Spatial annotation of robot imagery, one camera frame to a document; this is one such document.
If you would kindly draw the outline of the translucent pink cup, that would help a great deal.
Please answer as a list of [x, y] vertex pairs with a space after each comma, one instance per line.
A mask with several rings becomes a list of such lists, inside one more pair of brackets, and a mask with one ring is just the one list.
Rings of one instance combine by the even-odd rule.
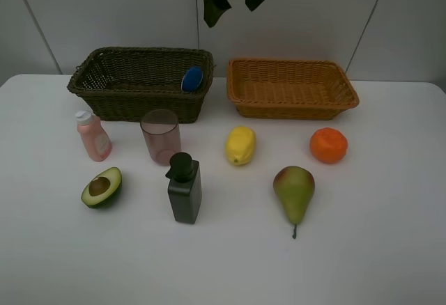
[[166, 109], [149, 111], [140, 122], [151, 159], [168, 166], [171, 157], [181, 151], [180, 128], [177, 115]]

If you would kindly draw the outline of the dark brown wicker basket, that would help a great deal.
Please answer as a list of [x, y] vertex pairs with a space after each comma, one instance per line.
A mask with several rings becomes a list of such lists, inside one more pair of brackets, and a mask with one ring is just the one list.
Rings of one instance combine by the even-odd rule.
[[[184, 92], [182, 79], [194, 66], [203, 72], [201, 85]], [[202, 49], [102, 47], [77, 66], [67, 89], [101, 120], [139, 122], [149, 111], [167, 109], [179, 123], [194, 123], [212, 85], [213, 68], [213, 55]]]

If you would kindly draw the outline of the orange wicker basket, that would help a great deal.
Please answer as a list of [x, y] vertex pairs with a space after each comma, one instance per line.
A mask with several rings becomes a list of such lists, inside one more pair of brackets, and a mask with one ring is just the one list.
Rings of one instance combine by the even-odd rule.
[[237, 58], [226, 77], [228, 98], [246, 118], [332, 120], [360, 103], [332, 61]]

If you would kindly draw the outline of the black pump dispenser bottle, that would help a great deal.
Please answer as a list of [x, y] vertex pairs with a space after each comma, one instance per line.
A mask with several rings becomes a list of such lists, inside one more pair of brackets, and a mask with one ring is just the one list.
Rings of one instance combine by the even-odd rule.
[[182, 224], [195, 224], [201, 206], [200, 166], [186, 152], [178, 152], [169, 160], [167, 192], [174, 219]]

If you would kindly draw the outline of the white bottle blue cap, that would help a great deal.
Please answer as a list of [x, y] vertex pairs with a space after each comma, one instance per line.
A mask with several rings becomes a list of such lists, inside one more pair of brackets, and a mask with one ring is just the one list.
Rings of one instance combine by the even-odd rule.
[[203, 72], [200, 67], [191, 67], [184, 75], [181, 82], [181, 90], [184, 92], [193, 92], [200, 87], [203, 79]]

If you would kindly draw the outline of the pink bottle white cap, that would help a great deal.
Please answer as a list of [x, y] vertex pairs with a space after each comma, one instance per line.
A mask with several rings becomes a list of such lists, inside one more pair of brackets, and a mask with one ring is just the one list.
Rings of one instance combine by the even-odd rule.
[[112, 151], [112, 143], [100, 118], [89, 111], [78, 111], [75, 118], [77, 131], [89, 157], [95, 162], [105, 160]]

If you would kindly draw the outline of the yellow lemon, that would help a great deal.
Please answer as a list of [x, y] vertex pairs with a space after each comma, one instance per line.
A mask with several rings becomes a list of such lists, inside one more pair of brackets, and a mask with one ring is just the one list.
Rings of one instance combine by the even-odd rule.
[[256, 150], [256, 134], [245, 126], [231, 130], [226, 140], [225, 153], [230, 163], [241, 166], [251, 162]]

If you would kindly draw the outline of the halved avocado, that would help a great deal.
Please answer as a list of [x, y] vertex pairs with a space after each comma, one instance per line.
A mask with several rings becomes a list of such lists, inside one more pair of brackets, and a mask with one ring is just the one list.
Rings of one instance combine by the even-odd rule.
[[81, 201], [91, 209], [108, 207], [120, 195], [122, 183], [121, 170], [111, 167], [98, 174], [87, 184], [82, 192]]

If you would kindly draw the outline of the green red pear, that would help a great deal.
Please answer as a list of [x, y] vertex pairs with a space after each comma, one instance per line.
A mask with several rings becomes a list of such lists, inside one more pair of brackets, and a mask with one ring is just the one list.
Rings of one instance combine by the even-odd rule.
[[275, 176], [273, 190], [287, 219], [293, 225], [292, 238], [296, 239], [298, 226], [302, 223], [315, 192], [314, 177], [302, 167], [287, 166]]

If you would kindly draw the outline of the orange fruit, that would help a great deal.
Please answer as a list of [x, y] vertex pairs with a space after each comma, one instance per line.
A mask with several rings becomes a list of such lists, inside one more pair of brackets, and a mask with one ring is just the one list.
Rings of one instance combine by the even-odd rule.
[[313, 133], [310, 138], [309, 149], [318, 161], [326, 164], [336, 164], [346, 156], [348, 140], [340, 131], [331, 127], [324, 127]]

